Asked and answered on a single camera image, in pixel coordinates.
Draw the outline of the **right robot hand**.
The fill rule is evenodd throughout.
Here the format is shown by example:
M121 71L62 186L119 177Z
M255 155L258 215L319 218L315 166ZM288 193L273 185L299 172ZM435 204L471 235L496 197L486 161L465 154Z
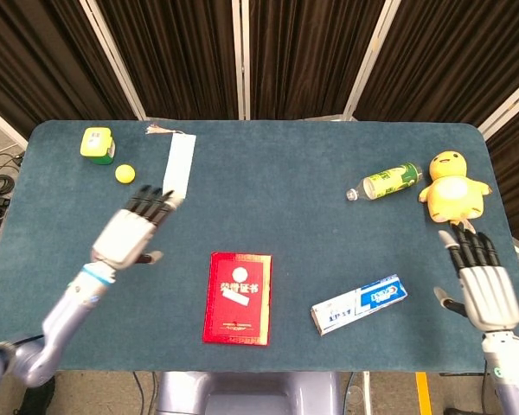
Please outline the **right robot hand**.
M451 233L440 230L439 238L449 253L464 299L459 302L435 287L439 304L469 319L484 333L514 329L519 324L519 303L491 239L455 225Z

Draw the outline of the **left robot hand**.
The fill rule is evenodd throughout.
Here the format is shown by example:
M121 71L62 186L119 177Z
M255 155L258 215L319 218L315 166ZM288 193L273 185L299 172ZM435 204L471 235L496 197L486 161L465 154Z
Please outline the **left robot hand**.
M107 222L91 249L92 262L105 262L115 270L140 261L157 229L183 203L185 196L174 189L144 185Z

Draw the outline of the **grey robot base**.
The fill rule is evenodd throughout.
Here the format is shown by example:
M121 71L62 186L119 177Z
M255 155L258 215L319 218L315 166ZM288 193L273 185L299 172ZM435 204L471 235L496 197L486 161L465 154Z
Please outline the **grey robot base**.
M332 371L169 371L155 415L343 415L343 393Z

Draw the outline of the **red certificate booklet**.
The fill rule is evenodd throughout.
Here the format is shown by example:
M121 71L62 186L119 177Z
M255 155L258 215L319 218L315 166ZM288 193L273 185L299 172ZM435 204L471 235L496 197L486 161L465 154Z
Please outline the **red certificate booklet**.
M269 344L272 257L265 254L214 252L210 257L208 294L202 331L205 343ZM250 298L247 307L222 296L230 288Z

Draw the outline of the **small yellow ball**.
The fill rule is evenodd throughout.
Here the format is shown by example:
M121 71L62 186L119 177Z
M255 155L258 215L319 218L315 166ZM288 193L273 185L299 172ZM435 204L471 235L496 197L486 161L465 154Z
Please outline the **small yellow ball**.
M117 182L122 184L129 184L135 180L136 171L129 164L120 164L114 172Z

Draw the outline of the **white bookmark with tassel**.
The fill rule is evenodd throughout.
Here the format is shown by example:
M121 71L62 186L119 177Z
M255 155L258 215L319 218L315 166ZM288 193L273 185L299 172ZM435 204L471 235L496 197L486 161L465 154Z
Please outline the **white bookmark with tassel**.
M170 151L163 175L164 193L172 192L175 203L179 206L186 198L189 176L193 162L196 135L150 124L146 134L171 134Z

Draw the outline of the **yellow green lidded box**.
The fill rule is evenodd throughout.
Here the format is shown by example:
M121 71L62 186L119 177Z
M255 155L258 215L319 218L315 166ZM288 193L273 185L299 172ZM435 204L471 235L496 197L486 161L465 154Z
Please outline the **yellow green lidded box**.
M80 144L80 155L99 165L113 162L115 142L110 128L86 128Z

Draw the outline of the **yellow plush chick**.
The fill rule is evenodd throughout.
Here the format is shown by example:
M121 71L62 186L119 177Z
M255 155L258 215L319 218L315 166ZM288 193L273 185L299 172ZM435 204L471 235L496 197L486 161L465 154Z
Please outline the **yellow plush chick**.
M450 222L475 233L471 220L484 213L484 197L492 193L489 184L467 176L465 158L455 150L435 156L429 164L432 183L420 191L419 202L427 205L432 221Z

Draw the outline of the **yellow floor tape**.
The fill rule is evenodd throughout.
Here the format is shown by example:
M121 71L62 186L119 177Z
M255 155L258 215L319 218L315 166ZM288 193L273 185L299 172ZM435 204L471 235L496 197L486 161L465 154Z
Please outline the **yellow floor tape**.
M427 374L425 372L416 372L415 381L420 415L433 415Z

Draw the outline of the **blue white toothpaste box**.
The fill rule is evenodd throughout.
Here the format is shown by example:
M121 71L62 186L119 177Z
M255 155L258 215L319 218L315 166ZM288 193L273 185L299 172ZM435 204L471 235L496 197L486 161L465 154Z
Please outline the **blue white toothpaste box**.
M323 336L407 298L397 274L345 292L311 307L317 332Z

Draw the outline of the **green label plastic bottle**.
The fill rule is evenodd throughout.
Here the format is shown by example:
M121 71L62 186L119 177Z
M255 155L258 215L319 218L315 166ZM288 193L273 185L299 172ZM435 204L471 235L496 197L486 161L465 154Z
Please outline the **green label plastic bottle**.
M354 188L346 191L346 198L348 201L373 201L410 188L422 178L423 170L418 164L403 163L362 178Z

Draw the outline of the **blue felt table cloth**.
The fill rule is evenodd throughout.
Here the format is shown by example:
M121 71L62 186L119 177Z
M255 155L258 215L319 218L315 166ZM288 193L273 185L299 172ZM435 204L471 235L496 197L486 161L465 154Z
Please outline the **blue felt table cloth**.
M113 214L145 184L158 186L170 135L112 121L115 163L80 155L86 121L34 128L0 239L0 341L38 334L42 320L90 259ZM458 278L412 187L347 201L364 176L404 162L427 166L444 150L469 176L496 184L489 152L468 124L178 121L196 135L188 193L149 244L163 253L134 265L75 334L65 369L202 371L427 371L474 373L481 335L443 309L433 289L460 297ZM206 344L202 331L213 252L272 257L266 347ZM407 298L321 336L311 307L397 274Z

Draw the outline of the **black shoe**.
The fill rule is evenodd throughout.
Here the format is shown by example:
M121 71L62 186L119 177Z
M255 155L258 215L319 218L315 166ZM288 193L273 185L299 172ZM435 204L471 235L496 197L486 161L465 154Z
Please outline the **black shoe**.
M13 415L46 415L55 391L55 377L45 384L27 388L23 395L21 406L14 410Z

